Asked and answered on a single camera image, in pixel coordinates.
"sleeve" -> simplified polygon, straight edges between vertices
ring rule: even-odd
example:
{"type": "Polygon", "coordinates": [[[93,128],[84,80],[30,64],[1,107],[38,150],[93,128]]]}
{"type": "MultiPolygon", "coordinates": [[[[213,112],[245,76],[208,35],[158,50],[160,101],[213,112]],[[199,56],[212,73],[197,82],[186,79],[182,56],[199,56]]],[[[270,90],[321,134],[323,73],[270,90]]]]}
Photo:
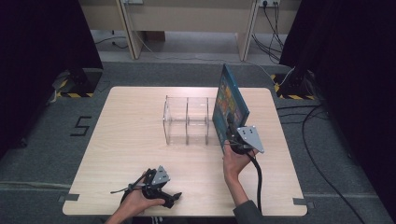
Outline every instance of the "sleeve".
{"type": "Polygon", "coordinates": [[[251,200],[238,205],[233,213],[238,224],[263,223],[262,213],[251,200]]]}

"person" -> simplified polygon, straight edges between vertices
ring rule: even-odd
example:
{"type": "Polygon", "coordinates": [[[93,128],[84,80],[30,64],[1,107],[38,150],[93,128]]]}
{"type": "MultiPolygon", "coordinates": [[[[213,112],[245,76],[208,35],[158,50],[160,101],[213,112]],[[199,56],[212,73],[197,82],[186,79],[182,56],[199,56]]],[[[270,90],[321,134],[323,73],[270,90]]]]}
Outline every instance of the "person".
{"type": "MultiPolygon", "coordinates": [[[[258,151],[253,149],[249,152],[255,156],[258,151]]],[[[242,170],[250,163],[247,155],[240,155],[233,152],[228,141],[224,144],[223,173],[224,180],[233,197],[236,221],[238,224],[263,223],[262,213],[256,204],[246,195],[238,176],[242,170]]],[[[121,203],[116,212],[107,220],[106,224],[120,224],[123,220],[134,217],[142,213],[151,206],[164,204],[164,199],[146,199],[141,189],[132,191],[121,203]]]]}

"wall socket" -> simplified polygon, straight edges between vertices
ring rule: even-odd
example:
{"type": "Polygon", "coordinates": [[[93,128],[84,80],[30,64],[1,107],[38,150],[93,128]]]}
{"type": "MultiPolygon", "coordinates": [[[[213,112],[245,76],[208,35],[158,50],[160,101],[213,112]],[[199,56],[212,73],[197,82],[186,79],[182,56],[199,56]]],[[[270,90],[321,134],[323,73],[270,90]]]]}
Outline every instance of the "wall socket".
{"type": "Polygon", "coordinates": [[[260,7],[262,7],[264,1],[267,2],[267,7],[275,7],[275,3],[277,3],[278,6],[280,5],[280,0],[260,0],[260,7]]]}

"acrylic divider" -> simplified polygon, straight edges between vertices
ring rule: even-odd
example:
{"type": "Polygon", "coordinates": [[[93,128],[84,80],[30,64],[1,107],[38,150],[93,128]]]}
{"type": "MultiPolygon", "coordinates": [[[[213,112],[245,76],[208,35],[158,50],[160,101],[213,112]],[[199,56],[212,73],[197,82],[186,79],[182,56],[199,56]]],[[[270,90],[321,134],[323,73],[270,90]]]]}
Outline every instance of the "acrylic divider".
{"type": "Polygon", "coordinates": [[[219,145],[212,122],[216,98],[166,96],[163,130],[167,145],[219,145]]]}

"black partition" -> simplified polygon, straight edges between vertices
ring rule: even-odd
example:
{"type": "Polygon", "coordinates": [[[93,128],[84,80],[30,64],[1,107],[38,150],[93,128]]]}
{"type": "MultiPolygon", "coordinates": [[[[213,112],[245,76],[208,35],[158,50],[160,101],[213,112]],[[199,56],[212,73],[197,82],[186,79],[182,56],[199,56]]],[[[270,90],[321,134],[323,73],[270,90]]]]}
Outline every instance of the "black partition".
{"type": "Polygon", "coordinates": [[[103,68],[78,0],[0,3],[0,156],[28,133],[65,70],[103,68]]]}
{"type": "Polygon", "coordinates": [[[396,221],[396,1],[335,1],[326,36],[315,57],[301,58],[312,48],[311,38],[322,1],[303,0],[285,43],[280,62],[315,72],[323,102],[350,153],[370,179],[376,193],[396,221]]]}

